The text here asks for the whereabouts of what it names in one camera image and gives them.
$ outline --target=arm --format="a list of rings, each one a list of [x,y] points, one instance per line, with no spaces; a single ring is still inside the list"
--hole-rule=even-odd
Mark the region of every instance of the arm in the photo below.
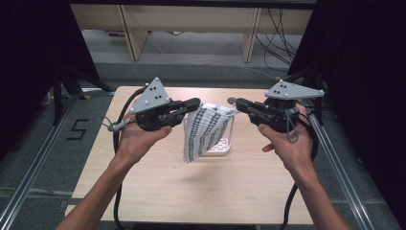
[[[299,109],[305,114],[302,106],[299,106]],[[316,229],[350,229],[332,206],[317,178],[310,158],[311,140],[305,128],[297,124],[296,132],[299,138],[295,143],[288,142],[285,133],[278,133],[266,125],[259,125],[259,132],[271,141],[271,144],[262,150],[275,150],[295,180]]]
[[[125,126],[119,149],[107,169],[57,229],[96,229],[110,200],[132,166],[139,162],[158,140],[165,138],[170,132],[170,126],[151,132],[141,130],[136,124]]]

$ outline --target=striped cloth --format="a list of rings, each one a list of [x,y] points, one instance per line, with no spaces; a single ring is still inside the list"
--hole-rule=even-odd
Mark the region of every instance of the striped cloth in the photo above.
[[[212,103],[202,103],[196,111],[189,113],[185,127],[184,162],[192,162],[215,146],[236,114],[235,107]]]

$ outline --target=triangular plate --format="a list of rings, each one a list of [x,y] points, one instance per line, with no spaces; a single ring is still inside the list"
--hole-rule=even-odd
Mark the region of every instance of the triangular plate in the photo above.
[[[319,98],[325,96],[323,90],[307,88],[299,84],[280,80],[266,91],[265,97],[280,100],[296,100],[304,98]]]
[[[158,78],[155,78],[141,97],[132,105],[130,113],[142,112],[169,103],[170,98],[165,91],[164,85]]]

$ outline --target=person's left hand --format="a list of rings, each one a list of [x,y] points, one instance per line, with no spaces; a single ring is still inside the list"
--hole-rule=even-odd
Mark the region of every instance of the person's left hand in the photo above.
[[[126,118],[135,120],[135,115],[127,113],[123,120]],[[157,141],[167,137],[171,131],[171,126],[164,126],[156,131],[145,131],[136,123],[128,124],[122,129],[120,145],[116,155],[124,161],[127,167],[131,168],[141,160]]]

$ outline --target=light wood tabletop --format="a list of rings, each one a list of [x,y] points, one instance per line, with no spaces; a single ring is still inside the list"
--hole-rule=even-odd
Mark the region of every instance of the light wood tabletop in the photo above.
[[[139,87],[119,87],[106,113],[115,121],[130,95]],[[227,104],[229,97],[263,102],[265,90],[166,87],[175,101],[200,98],[203,103]],[[127,175],[119,217],[122,221],[279,224],[293,179],[275,152],[262,152],[269,141],[246,114],[233,127],[231,149],[221,157],[183,162],[184,129],[176,126]],[[114,155],[112,133],[101,126],[72,199],[81,199],[106,169]],[[102,220],[113,219],[114,198]],[[66,215],[74,208],[69,205]],[[289,223],[312,224],[299,192]]]

